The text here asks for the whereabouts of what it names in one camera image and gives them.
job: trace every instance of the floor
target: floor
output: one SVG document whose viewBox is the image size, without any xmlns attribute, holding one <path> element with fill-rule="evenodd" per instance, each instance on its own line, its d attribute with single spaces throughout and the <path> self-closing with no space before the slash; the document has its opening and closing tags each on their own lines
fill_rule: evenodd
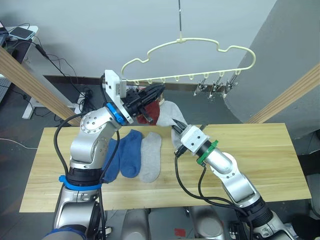
<svg viewBox="0 0 320 240">
<path fill-rule="evenodd" d="M 77 99 L 77 92 L 68 84 L 55 84 L 55 86 L 71 101 Z M 92 102 L 97 107 L 102 105 L 99 87 L 90 86 L 94 95 Z M 11 86 L 12 90 L 22 91 Z M 193 96 L 191 92 L 166 90 L 165 99 L 175 102 L 181 109 L 186 121 L 190 124 L 235 124 L 240 121 L 227 109 L 220 95 L 208 100 L 203 95 Z M 54 114 L 45 117 L 33 115 L 30 120 L 21 118 L 27 102 L 21 95 L 9 90 L 0 103 L 0 138 L 9 138 L 18 141 L 27 147 L 36 148 L 45 127 L 54 127 L 59 124 L 54 120 Z M 37 108 L 38 115 L 48 110 Z M 0 239 L 41 239 L 50 232 L 53 213 L 19 213 L 24 189 L 29 172 L 35 157 L 35 150 L 24 149 L 17 144 L 0 141 Z M 271 202 L 270 208 L 277 212 L 284 222 L 289 222 L 296 213 L 307 214 L 309 202 L 307 200 L 294 200 Z M 228 222 L 235 219 L 232 211 L 215 209 L 228 229 Z M 113 227 L 110 240 L 119 239 L 125 210 L 109 211 L 107 225 Z M 152 209 L 149 215 L 150 231 L 153 240 L 174 239 L 174 228 L 185 229 L 186 237 L 193 237 L 192 223 L 187 217 L 184 208 L 157 208 Z"/>
</svg>

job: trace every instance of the gray sock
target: gray sock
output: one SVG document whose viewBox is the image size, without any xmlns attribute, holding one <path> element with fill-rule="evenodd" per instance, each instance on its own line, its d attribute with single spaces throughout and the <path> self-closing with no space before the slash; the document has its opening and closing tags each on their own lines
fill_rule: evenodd
<svg viewBox="0 0 320 240">
<path fill-rule="evenodd" d="M 176 125 L 172 119 L 176 119 L 187 124 L 179 107 L 172 101 L 164 101 L 160 105 L 160 114 L 156 124 L 162 127 L 171 127 L 172 125 Z M 173 129 L 171 129 L 171 140 L 175 149 L 178 149 L 178 147 L 181 146 L 180 137 Z"/>
<path fill-rule="evenodd" d="M 161 169 L 161 136 L 149 132 L 141 142 L 141 169 L 139 178 L 144 183 L 152 183 L 160 174 Z"/>
</svg>

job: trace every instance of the wooden tabletop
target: wooden tabletop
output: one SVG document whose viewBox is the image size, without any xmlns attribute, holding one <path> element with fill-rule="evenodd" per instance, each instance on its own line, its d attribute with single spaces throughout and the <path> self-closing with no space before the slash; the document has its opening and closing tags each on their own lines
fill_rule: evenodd
<svg viewBox="0 0 320 240">
<path fill-rule="evenodd" d="M 143 136 L 149 132 L 161 135 L 161 172 L 152 183 L 141 182 L 139 177 L 125 178 L 119 173 L 115 181 L 103 184 L 103 206 L 106 210 L 207 204 L 185 194 L 177 182 L 170 127 L 125 126 L 119 131 L 120 137 L 127 135 L 130 129 L 140 131 Z M 53 127 L 43 130 L 20 212 L 53 212 L 55 209 L 61 188 L 58 177 L 64 174 L 54 149 L 55 130 Z M 59 134 L 58 145 L 66 161 L 70 158 L 70 146 L 78 131 L 78 127 L 65 127 Z M 211 136 L 212 141 L 219 140 L 218 147 L 223 152 L 235 157 L 240 171 L 246 174 L 266 202 L 311 198 L 285 124 L 208 125 L 204 132 Z M 196 159 L 187 151 L 178 163 L 182 182 L 191 192 L 198 194 L 202 167 Z M 220 180 L 209 169 L 202 188 L 205 196 L 227 198 Z"/>
</svg>

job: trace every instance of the white hanger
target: white hanger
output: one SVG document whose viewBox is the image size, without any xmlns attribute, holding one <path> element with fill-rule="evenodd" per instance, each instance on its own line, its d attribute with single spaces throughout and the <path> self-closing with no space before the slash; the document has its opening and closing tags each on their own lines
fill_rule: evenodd
<svg viewBox="0 0 320 240">
<path fill-rule="evenodd" d="M 241 49 L 241 50 L 245 50 L 247 51 L 248 53 L 250 53 L 252 55 L 252 63 L 251 65 L 249 66 L 246 66 L 246 67 L 239 67 L 239 68 L 232 68 L 232 69 L 224 69 L 224 70 L 215 70 L 215 71 L 206 71 L 206 72 L 196 72 L 196 73 L 187 73 L 187 74 L 179 74 L 179 75 L 169 75 L 169 76 L 158 76 L 158 77 L 149 77 L 149 78 L 139 78 L 139 79 L 126 79 L 128 82 L 135 82 L 137 85 L 139 84 L 140 81 L 147 81 L 149 84 L 151 84 L 154 80 L 160 80 L 162 81 L 163 83 L 166 82 L 167 79 L 175 79 L 177 82 L 179 81 L 179 79 L 181 77 L 189 77 L 190 80 L 193 80 L 195 78 L 195 76 L 198 76 L 198 75 L 203 75 L 205 79 L 207 79 L 209 77 L 210 74 L 214 74 L 214 73 L 219 73 L 219 75 L 221 76 L 224 75 L 224 73 L 226 72 L 233 72 L 234 71 L 234 74 L 237 76 L 241 73 L 242 70 L 248 70 L 250 68 L 252 68 L 255 63 L 256 63 L 256 55 L 255 53 L 247 48 L 247 47 L 244 47 L 244 46 L 238 46 L 238 45 L 231 45 L 229 46 L 227 49 L 221 49 L 220 48 L 220 43 L 217 41 L 217 40 L 213 40 L 213 39 L 209 39 L 209 38 L 201 38 L 201 37 L 185 37 L 183 38 L 182 37 L 182 25 L 181 25 L 181 6 L 180 6 L 180 0 L 178 0 L 179 2 L 179 26 L 180 26 L 180 38 L 178 38 L 177 40 L 175 41 L 170 41 L 170 42 L 166 42 L 164 44 L 161 44 L 161 45 L 158 45 L 152 49 L 150 49 L 146 55 L 147 55 L 147 59 L 145 60 L 141 60 L 140 58 L 134 58 L 130 61 L 128 61 L 127 63 L 125 63 L 122 68 L 121 68 L 121 74 L 122 74 L 122 77 L 124 79 L 126 79 L 124 77 L 124 71 L 125 71 L 125 68 L 136 62 L 136 61 L 139 61 L 140 63 L 142 64 L 145 64 L 147 62 L 150 61 L 150 54 L 152 52 L 154 52 L 155 50 L 158 50 L 160 48 L 163 48 L 163 47 L 166 47 L 166 46 L 169 46 L 169 45 L 173 45 L 173 44 L 182 44 L 182 43 L 185 43 L 187 41 L 202 41 L 202 42 L 210 42 L 210 43 L 214 43 L 216 44 L 216 50 L 218 52 L 221 52 L 221 53 L 226 53 L 228 52 L 230 49 Z"/>
</svg>

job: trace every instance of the wooden beam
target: wooden beam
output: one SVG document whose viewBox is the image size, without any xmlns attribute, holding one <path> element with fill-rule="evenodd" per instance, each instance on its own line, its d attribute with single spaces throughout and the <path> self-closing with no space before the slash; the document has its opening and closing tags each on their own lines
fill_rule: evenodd
<svg viewBox="0 0 320 240">
<path fill-rule="evenodd" d="M 320 85 L 320 63 L 315 65 L 309 72 L 292 84 L 287 90 L 285 90 L 262 110 L 252 116 L 247 123 L 264 123 L 318 85 Z"/>
<path fill-rule="evenodd" d="M 0 47 L 0 73 L 60 118 L 65 120 L 75 114 L 2 47 Z M 80 118 L 70 120 L 69 123 L 79 126 Z"/>
</svg>

